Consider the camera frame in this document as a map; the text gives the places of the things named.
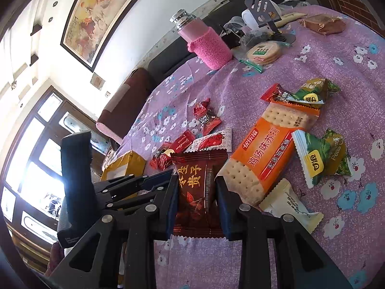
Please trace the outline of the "dark red snack packet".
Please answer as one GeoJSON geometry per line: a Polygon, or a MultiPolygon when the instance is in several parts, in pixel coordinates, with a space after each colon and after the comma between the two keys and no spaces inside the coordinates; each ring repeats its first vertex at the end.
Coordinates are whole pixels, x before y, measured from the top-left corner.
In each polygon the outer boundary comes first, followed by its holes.
{"type": "Polygon", "coordinates": [[[194,238],[223,237],[215,202],[215,177],[228,159],[225,149],[173,153],[179,178],[173,234],[194,238]]]}

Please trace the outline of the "red black candy packet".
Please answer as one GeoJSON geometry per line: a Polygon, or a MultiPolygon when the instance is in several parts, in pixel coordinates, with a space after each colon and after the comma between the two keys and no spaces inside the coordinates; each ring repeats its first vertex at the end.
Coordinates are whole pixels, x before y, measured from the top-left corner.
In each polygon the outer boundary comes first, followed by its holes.
{"type": "Polygon", "coordinates": [[[283,89],[278,83],[273,84],[262,96],[261,100],[266,102],[295,102],[295,99],[290,91],[283,89]]]}

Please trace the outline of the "yellow-rimmed white tray box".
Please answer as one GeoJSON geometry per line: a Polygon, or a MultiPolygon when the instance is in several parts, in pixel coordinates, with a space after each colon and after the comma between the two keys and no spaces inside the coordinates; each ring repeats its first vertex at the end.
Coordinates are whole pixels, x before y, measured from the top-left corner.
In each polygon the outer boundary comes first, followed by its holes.
{"type": "Polygon", "coordinates": [[[111,180],[117,177],[141,176],[146,166],[146,160],[134,151],[129,151],[110,164],[104,171],[101,181],[111,180]]]}

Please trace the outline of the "wooden glass-panel door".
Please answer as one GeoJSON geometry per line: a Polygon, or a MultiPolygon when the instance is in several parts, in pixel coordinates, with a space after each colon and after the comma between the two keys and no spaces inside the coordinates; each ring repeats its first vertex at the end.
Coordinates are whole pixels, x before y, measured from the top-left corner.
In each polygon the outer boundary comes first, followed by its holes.
{"type": "Polygon", "coordinates": [[[1,170],[1,209],[21,259],[45,273],[51,246],[58,240],[64,199],[61,140],[69,134],[91,133],[91,178],[100,180],[110,140],[96,122],[49,87],[22,122],[1,170]]]}

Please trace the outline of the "red chocolate candy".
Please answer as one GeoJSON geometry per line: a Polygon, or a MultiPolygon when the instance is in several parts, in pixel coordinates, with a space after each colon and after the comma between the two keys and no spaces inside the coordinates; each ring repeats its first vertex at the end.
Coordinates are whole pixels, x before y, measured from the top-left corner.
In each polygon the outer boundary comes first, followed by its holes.
{"type": "Polygon", "coordinates": [[[184,152],[195,140],[194,134],[187,129],[173,143],[164,142],[156,151],[149,165],[155,170],[165,170],[172,163],[172,155],[184,152]]]}

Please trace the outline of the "white cream snack packet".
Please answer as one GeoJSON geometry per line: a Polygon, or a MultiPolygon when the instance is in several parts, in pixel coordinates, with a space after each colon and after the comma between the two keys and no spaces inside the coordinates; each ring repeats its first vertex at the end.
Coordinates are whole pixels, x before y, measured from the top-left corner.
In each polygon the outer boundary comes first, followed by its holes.
{"type": "Polygon", "coordinates": [[[292,189],[291,183],[283,178],[259,204],[259,208],[274,217],[292,215],[311,234],[321,223],[324,214],[309,212],[292,189]]]}

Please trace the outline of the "green yellow pea packet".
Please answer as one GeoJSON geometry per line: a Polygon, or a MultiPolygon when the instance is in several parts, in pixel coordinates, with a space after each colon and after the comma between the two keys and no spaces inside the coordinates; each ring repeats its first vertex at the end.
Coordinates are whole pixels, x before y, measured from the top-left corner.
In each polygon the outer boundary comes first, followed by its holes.
{"type": "Polygon", "coordinates": [[[328,128],[322,138],[296,130],[292,133],[295,149],[308,188],[325,176],[351,176],[350,156],[344,137],[328,128]]]}

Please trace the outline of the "orange soda cracker pack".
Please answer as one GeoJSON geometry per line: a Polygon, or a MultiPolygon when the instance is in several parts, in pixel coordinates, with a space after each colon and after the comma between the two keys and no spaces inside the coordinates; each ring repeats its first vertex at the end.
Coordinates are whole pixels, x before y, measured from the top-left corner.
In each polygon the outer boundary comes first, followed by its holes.
{"type": "Polygon", "coordinates": [[[314,108],[271,102],[218,172],[228,190],[256,206],[269,193],[294,151],[292,133],[308,131],[318,119],[314,108]]]}

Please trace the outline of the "red candy wrapper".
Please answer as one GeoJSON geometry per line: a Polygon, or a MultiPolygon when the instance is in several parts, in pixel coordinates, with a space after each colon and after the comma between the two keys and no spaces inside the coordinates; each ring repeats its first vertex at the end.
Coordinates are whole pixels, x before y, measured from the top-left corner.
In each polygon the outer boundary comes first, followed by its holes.
{"type": "Polygon", "coordinates": [[[210,98],[194,105],[193,114],[202,125],[203,136],[210,134],[222,123],[221,119],[210,108],[210,98]]]}

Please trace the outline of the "red white snack packet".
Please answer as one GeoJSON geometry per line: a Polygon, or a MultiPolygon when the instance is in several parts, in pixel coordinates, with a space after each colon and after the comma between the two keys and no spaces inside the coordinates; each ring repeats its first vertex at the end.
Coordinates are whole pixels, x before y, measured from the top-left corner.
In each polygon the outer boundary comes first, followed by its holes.
{"type": "Polygon", "coordinates": [[[232,151],[231,128],[226,128],[213,134],[197,138],[185,150],[185,153],[211,151],[216,149],[225,149],[229,153],[232,151]]]}

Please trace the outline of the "purple floral tablecloth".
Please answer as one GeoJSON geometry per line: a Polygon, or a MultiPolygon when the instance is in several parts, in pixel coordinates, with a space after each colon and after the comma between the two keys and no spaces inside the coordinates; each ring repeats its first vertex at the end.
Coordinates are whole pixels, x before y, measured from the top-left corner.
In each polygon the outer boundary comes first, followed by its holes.
{"type": "Polygon", "coordinates": [[[167,77],[148,97],[117,150],[134,151],[150,160],[165,142],[184,131],[200,136],[194,117],[198,102],[209,99],[232,131],[233,149],[247,149],[244,167],[226,171],[226,180],[248,204],[260,201],[262,184],[252,168],[281,143],[281,129],[309,123],[309,116],[270,106],[262,95],[273,85],[297,91],[307,80],[327,78],[339,91],[329,96],[310,133],[339,133],[350,155],[350,176],[326,176],[309,188],[295,147],[289,145],[280,178],[287,179],[309,211],[323,214],[313,237],[330,255],[353,288],[364,288],[383,276],[384,263],[384,39],[347,16],[346,28],[320,35],[298,22],[289,25],[295,43],[276,62],[257,72],[237,60],[211,71],[191,59],[167,77]]]}

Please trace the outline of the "framed horse painting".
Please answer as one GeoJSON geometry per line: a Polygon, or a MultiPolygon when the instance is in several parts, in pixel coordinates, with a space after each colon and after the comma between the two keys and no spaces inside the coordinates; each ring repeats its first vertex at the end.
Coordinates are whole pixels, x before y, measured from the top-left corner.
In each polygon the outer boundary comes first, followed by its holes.
{"type": "Polygon", "coordinates": [[[114,31],[137,1],[74,0],[61,46],[93,72],[114,31]]]}

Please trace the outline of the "pink knit-sleeved bottle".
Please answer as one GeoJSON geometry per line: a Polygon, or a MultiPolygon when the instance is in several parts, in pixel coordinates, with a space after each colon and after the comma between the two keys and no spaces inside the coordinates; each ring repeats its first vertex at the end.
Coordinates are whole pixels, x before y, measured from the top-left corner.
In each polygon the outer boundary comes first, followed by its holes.
{"type": "Polygon", "coordinates": [[[195,53],[210,69],[218,70],[233,58],[230,48],[200,18],[184,9],[170,18],[178,34],[187,42],[187,50],[195,53]]]}

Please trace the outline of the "round biscuit pack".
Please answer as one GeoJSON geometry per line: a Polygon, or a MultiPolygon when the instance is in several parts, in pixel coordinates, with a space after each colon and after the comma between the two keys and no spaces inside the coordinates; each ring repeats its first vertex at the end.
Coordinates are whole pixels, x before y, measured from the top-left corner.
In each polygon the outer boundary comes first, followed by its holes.
{"type": "Polygon", "coordinates": [[[262,73],[264,67],[278,60],[284,49],[290,48],[292,45],[282,41],[266,41],[257,44],[245,54],[241,55],[239,61],[262,73]]]}

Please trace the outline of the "white container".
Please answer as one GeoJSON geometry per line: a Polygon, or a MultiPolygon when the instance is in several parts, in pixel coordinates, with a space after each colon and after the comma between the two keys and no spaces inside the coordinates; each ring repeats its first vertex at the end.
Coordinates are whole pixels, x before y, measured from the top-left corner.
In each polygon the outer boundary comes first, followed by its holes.
{"type": "Polygon", "coordinates": [[[250,13],[249,9],[244,10],[241,13],[241,17],[245,23],[245,25],[250,28],[253,31],[260,31],[260,32],[266,32],[272,34],[272,30],[270,29],[269,25],[266,25],[264,27],[259,27],[257,21],[255,20],[254,16],[250,13]]]}

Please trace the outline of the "black phone stand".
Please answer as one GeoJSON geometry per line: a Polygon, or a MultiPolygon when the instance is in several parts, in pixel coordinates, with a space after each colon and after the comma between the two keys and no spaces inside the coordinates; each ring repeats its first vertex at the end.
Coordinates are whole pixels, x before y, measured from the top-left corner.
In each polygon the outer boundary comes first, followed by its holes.
{"type": "Polygon", "coordinates": [[[271,40],[288,42],[290,44],[295,42],[295,35],[281,33],[275,25],[276,22],[281,20],[281,15],[270,0],[245,0],[244,4],[254,16],[259,27],[269,25],[272,30],[272,34],[269,33],[271,40]]]}

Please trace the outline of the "brown wooden tray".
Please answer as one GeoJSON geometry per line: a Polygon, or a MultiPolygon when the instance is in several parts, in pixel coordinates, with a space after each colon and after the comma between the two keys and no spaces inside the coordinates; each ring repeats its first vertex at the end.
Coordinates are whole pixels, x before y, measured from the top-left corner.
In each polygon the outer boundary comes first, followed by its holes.
{"type": "Polygon", "coordinates": [[[321,35],[341,33],[346,29],[342,19],[327,14],[318,14],[300,19],[300,24],[321,35]]]}

